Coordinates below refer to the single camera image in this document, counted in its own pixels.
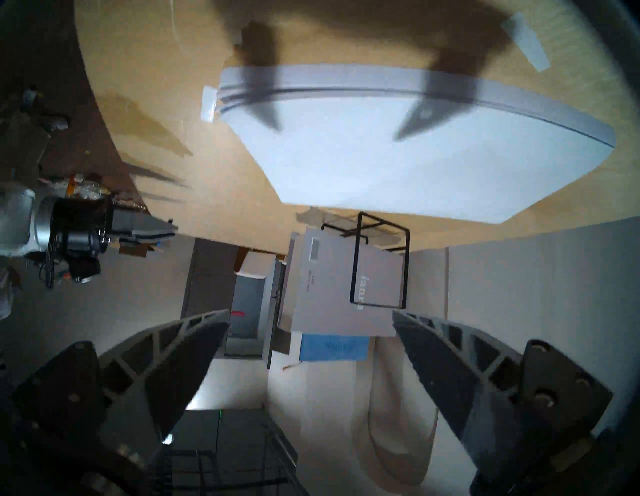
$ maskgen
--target wall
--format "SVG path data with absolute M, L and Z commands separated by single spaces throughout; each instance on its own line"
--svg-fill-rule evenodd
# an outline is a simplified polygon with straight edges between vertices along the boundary
M 23 292 L 0 321 L 0 349 L 14 380 L 75 341 L 92 341 L 100 354 L 138 331 L 179 319 L 193 243 L 176 236 L 144 259 L 109 248 L 100 256 L 100 276 L 81 285 L 62 281 L 53 290 L 38 280 L 36 268 L 14 260 Z
M 614 392 L 618 422 L 640 378 L 640 218 L 450 251 L 449 319 L 519 352 L 559 348 Z
M 189 269 L 189 281 L 182 306 L 182 316 L 203 314 L 231 308 L 234 299 L 238 247 L 197 238 Z
M 215 358 L 187 410 L 262 408 L 267 376 L 262 360 Z

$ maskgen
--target bolt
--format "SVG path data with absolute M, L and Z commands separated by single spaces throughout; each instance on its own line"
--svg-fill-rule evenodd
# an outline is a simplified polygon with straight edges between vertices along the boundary
M 544 406 L 545 408 L 551 408 L 556 404 L 556 400 L 549 394 L 544 391 L 539 391 L 534 396 L 536 403 L 540 406 Z

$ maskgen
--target gray box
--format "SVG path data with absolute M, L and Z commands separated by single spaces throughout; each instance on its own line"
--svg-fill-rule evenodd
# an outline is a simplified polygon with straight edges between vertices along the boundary
M 278 325 L 288 332 L 395 336 L 390 308 L 350 303 L 355 238 L 308 228 L 293 234 Z M 401 255 L 360 243 L 355 300 L 398 305 Z

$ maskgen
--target black cable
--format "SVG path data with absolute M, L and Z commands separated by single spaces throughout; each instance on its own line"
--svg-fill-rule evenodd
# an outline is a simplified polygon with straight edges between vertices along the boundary
M 53 267 L 55 265 L 55 260 L 53 259 L 53 253 L 55 249 L 55 233 L 51 233 L 49 235 L 49 244 L 47 245 L 47 257 L 45 259 L 45 284 L 47 288 L 53 289 L 55 285 L 55 275 L 53 273 Z

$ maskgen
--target tape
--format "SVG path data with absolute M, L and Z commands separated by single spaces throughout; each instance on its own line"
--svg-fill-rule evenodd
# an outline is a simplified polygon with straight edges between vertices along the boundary
M 509 35 L 524 56 L 538 72 L 551 67 L 544 48 L 538 41 L 536 33 L 524 20 L 522 12 L 518 12 L 505 20 L 500 27 Z
M 211 86 L 202 88 L 202 109 L 200 119 L 204 122 L 213 122 L 213 114 L 216 111 L 216 101 L 218 100 L 218 89 Z

